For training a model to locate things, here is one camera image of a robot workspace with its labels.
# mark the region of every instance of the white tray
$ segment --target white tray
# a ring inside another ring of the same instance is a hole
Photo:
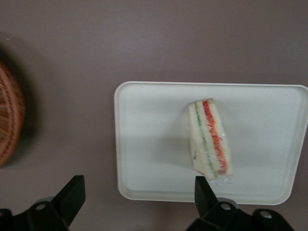
[[[125,82],[115,91],[118,189],[135,200],[194,201],[189,103],[214,98],[231,150],[217,197],[276,205],[291,194],[308,123],[300,85]]]

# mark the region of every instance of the plastic wrap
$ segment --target plastic wrap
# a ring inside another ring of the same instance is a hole
[[[208,180],[230,182],[233,169],[222,122],[213,99],[189,105],[193,166]]]

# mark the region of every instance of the brown basket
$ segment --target brown basket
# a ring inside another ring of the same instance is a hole
[[[0,166],[12,155],[25,116],[23,93],[15,77],[0,61]]]

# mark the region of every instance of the screw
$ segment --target screw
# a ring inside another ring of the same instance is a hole
[[[272,215],[268,211],[261,211],[260,214],[267,219],[271,219]]]
[[[42,209],[44,209],[45,207],[46,207],[45,204],[40,204],[40,205],[38,205],[38,206],[35,208],[35,210],[42,210]]]
[[[224,210],[231,210],[231,206],[227,203],[222,203],[220,205]]]

